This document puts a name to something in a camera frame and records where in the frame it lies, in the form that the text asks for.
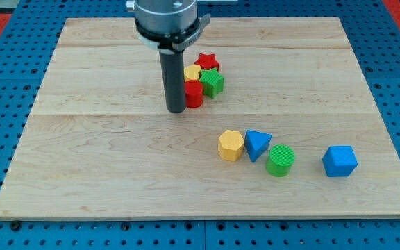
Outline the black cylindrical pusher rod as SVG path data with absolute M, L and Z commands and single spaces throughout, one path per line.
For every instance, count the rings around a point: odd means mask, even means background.
M 186 108 L 183 53 L 159 53 L 165 102 L 168 111 L 181 113 Z

